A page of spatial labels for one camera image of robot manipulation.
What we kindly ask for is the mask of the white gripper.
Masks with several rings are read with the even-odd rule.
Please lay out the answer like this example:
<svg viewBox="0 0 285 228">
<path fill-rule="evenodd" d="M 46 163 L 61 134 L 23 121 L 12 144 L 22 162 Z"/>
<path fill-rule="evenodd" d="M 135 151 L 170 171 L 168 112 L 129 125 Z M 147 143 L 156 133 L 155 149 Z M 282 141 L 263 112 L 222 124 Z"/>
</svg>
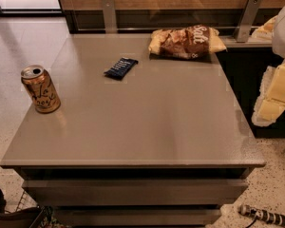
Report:
<svg viewBox="0 0 285 228">
<path fill-rule="evenodd" d="M 255 39 L 272 39 L 273 53 L 285 59 L 285 6 L 252 33 Z M 278 67 L 268 66 L 262 76 L 252 123 L 269 126 L 285 111 L 285 60 Z"/>
</svg>

